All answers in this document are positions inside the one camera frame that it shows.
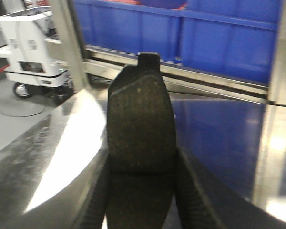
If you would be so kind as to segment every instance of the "shiny steel edge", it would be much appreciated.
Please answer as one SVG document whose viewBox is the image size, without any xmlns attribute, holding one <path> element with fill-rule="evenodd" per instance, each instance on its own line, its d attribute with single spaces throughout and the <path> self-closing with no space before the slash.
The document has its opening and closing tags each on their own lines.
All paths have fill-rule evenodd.
<svg viewBox="0 0 286 229">
<path fill-rule="evenodd" d="M 286 0 L 277 38 L 268 99 L 274 101 L 274 104 L 286 105 Z"/>
<path fill-rule="evenodd" d="M 102 61 L 89 60 L 83 63 L 86 73 L 97 75 L 106 79 L 114 80 L 115 77 L 123 69 L 122 66 L 104 63 Z M 266 104 L 268 101 L 259 97 L 254 97 L 251 95 L 241 94 L 238 92 L 231 92 L 225 89 L 215 88 L 207 85 L 201 85 L 197 83 L 187 82 L 180 79 L 174 79 L 170 77 L 163 77 L 167 88 L 174 87 L 179 88 L 181 93 L 193 93 L 193 90 L 201 91 L 208 94 L 216 94 L 224 96 L 226 98 L 233 98 L 237 100 L 249 101 L 253 103 Z"/>
<path fill-rule="evenodd" d="M 88 56 L 91 58 L 97 58 L 100 60 L 110 61 L 110 62 L 118 62 L 121 64 L 137 64 L 136 57 L 133 56 L 124 56 L 115 53 L 105 52 L 102 50 L 93 49 L 90 46 L 86 46 L 86 51 L 88 52 Z M 160 66 L 160 70 L 162 73 L 177 75 L 193 80 L 199 80 L 207 83 L 214 83 L 220 86 L 231 87 L 238 90 L 248 91 L 256 94 L 266 95 L 268 91 L 268 87 L 258 85 L 255 83 L 243 82 L 240 80 L 224 78 L 217 75 L 201 73 L 197 71 L 190 71 L 187 69 L 183 69 L 178 65 L 169 65 L 167 63 L 162 63 Z"/>
</svg>

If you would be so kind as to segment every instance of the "stainless steel surface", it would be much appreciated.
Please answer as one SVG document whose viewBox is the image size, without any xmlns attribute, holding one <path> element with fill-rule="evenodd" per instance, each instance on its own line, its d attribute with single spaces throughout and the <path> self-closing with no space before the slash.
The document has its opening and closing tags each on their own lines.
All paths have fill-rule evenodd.
<svg viewBox="0 0 286 229">
<path fill-rule="evenodd" d="M 284 1 L 268 99 L 274 101 L 275 104 L 286 105 L 286 0 Z"/>
<path fill-rule="evenodd" d="M 286 221 L 286 198 L 278 192 L 286 187 L 286 108 L 196 95 L 170 96 L 179 143 L 187 142 L 185 146 L 202 158 L 211 172 L 215 168 L 214 175 L 236 193 L 253 193 L 253 200 L 242 192 L 239 195 Z M 52 207 L 46 212 L 52 215 L 51 223 L 56 229 L 62 223 L 70 223 L 75 214 L 71 209 L 80 208 L 89 189 L 87 180 L 81 177 L 77 183 L 77 177 L 98 150 L 107 147 L 106 107 L 107 87 L 81 90 L 0 151 L 0 223 L 17 218 L 21 225 L 23 217 L 28 225 L 31 212 L 41 216 L 39 209 L 45 210 L 43 204 L 49 201 Z M 264 120 L 260 148 L 266 146 L 267 150 L 258 152 L 255 146 L 258 148 L 259 128 Z M 255 181 L 247 175 L 235 177 L 240 167 L 256 171 Z M 73 188 L 80 184 L 85 184 L 83 189 L 74 192 Z M 273 206 L 278 205 L 280 211 L 275 212 L 277 208 Z"/>
<path fill-rule="evenodd" d="M 66 0 L 50 0 L 51 10 L 58 34 L 61 39 L 61 48 L 65 60 L 69 63 L 69 69 L 73 78 L 74 87 L 77 91 L 88 85 L 88 79 L 82 69 L 82 54 L 79 41 L 75 33 L 68 1 Z"/>
<path fill-rule="evenodd" d="M 106 100 L 106 89 L 81 90 L 0 151 L 0 224 L 56 198 L 106 147 Z M 73 214 L 91 184 L 81 185 L 64 197 Z M 70 212 L 58 203 L 59 215 L 67 221 Z M 46 212 L 55 216 L 57 211 Z"/>
<path fill-rule="evenodd" d="M 253 203 L 286 221 L 286 206 L 280 194 L 286 166 L 286 107 L 267 106 L 258 153 Z"/>
</svg>

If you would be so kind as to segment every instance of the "metal frame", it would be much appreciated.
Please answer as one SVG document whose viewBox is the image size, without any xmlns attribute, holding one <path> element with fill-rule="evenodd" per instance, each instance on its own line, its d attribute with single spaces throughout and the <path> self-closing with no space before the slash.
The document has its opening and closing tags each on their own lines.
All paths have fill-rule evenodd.
<svg viewBox="0 0 286 229">
<path fill-rule="evenodd" d="M 69 63 L 75 90 L 79 91 L 88 85 L 88 78 L 83 70 L 83 53 L 79 37 L 76 35 L 70 2 L 67 0 L 50 0 L 55 25 L 61 39 L 61 52 Z"/>
<path fill-rule="evenodd" d="M 275 104 L 286 105 L 286 0 L 277 38 L 268 99 Z"/>
</svg>

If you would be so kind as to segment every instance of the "reflective metal panel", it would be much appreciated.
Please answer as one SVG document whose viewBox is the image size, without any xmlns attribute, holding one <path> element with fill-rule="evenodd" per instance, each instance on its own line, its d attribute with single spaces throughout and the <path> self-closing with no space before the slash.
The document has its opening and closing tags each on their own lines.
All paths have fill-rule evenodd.
<svg viewBox="0 0 286 229">
<path fill-rule="evenodd" d="M 284 0 L 268 99 L 275 104 L 286 105 L 286 0 Z"/>
</svg>

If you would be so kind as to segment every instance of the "metal post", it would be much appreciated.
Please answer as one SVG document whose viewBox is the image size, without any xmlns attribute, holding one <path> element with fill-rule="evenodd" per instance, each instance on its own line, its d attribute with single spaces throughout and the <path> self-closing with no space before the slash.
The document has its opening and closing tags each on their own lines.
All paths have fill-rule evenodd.
<svg viewBox="0 0 286 229">
<path fill-rule="evenodd" d="M 266 107 L 256 165 L 253 203 L 266 209 L 279 196 L 286 162 L 286 107 Z"/>
<path fill-rule="evenodd" d="M 77 91 L 88 85 L 88 78 L 83 69 L 83 47 L 80 44 L 75 29 L 75 21 L 72 20 L 70 1 L 50 0 L 55 25 L 62 42 L 61 47 L 68 62 L 74 87 Z"/>
<path fill-rule="evenodd" d="M 275 104 L 286 105 L 286 0 L 282 12 L 268 99 Z"/>
</svg>

